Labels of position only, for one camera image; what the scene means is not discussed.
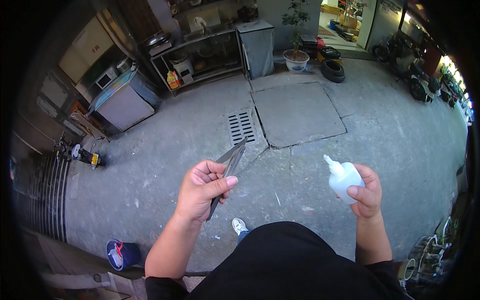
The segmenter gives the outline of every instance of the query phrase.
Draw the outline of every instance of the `doorway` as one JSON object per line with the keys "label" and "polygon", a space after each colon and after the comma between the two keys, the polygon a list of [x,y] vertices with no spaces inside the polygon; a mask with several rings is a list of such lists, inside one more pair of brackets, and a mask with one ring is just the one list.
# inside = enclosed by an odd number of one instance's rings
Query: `doorway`
{"label": "doorway", "polygon": [[326,46],[366,52],[376,0],[323,0],[318,37]]}

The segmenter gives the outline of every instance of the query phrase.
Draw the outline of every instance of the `black shirt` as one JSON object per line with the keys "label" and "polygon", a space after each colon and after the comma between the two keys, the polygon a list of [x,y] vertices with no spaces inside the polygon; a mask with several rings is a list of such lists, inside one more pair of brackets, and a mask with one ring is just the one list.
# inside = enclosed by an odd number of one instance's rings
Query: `black shirt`
{"label": "black shirt", "polygon": [[392,261],[361,266],[294,222],[252,230],[190,294],[170,278],[145,280],[156,299],[405,299]]}

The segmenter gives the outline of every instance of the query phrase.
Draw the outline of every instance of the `sneaker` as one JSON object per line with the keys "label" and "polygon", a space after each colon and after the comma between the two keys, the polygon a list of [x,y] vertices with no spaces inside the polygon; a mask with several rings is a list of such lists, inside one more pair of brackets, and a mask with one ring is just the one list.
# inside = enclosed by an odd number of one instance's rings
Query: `sneaker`
{"label": "sneaker", "polygon": [[238,235],[240,235],[242,231],[248,231],[247,227],[245,226],[245,222],[239,218],[233,218],[232,226]]}

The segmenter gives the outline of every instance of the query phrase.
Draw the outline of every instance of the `blue and white pot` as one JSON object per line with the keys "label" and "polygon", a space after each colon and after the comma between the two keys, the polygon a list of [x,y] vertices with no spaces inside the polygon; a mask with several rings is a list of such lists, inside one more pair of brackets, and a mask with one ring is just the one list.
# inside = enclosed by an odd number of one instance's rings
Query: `blue and white pot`
{"label": "blue and white pot", "polygon": [[293,50],[286,50],[283,52],[283,58],[285,58],[285,63],[287,64],[287,68],[291,73],[300,74],[303,70],[307,67],[307,62],[310,60],[310,57],[307,53],[298,50],[300,53],[305,54],[307,60],[305,61],[294,61],[287,58],[287,53],[293,52]]}

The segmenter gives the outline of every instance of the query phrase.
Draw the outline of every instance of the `fingernail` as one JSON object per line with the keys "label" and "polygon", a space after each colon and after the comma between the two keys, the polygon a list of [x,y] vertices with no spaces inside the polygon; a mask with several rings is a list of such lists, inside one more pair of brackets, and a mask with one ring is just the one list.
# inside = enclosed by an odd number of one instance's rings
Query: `fingernail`
{"label": "fingernail", "polygon": [[239,179],[235,176],[228,176],[227,177],[227,184],[229,187],[233,188],[234,186],[237,185],[237,183],[239,183]]}
{"label": "fingernail", "polygon": [[357,188],[356,185],[350,185],[347,189],[347,194],[350,196],[350,197],[355,197],[358,193],[359,189]]}

